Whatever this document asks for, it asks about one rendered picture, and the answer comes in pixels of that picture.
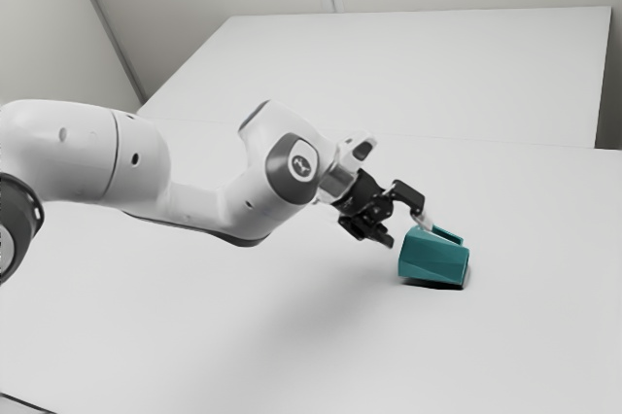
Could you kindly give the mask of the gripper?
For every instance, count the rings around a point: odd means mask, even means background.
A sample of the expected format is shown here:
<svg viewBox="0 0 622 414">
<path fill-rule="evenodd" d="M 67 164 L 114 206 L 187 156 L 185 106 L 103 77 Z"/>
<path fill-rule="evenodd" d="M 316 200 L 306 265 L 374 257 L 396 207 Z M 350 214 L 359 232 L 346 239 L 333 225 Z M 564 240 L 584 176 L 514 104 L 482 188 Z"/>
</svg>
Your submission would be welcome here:
<svg viewBox="0 0 622 414">
<path fill-rule="evenodd" d="M 426 198 L 422 193 L 401 180 L 394 180 L 388 196 L 406 205 L 410 217 L 420 228 L 433 229 L 433 220 L 426 212 Z M 355 183 L 331 205 L 339 212 L 338 223 L 355 239 L 371 240 L 393 248 L 395 239 L 382 224 L 394 211 L 390 199 L 374 178 L 360 169 Z"/>
</svg>

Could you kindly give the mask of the teal faceted mug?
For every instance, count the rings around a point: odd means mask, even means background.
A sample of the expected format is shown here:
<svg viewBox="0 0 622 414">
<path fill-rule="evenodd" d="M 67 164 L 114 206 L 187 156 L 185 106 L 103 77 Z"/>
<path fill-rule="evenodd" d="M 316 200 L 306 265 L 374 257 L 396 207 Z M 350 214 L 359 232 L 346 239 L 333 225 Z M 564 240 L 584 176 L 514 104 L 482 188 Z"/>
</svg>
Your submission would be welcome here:
<svg viewBox="0 0 622 414">
<path fill-rule="evenodd" d="M 397 260 L 397 275 L 425 286 L 462 290 L 467 280 L 470 250 L 464 239 L 434 226 L 411 227 Z"/>
</svg>

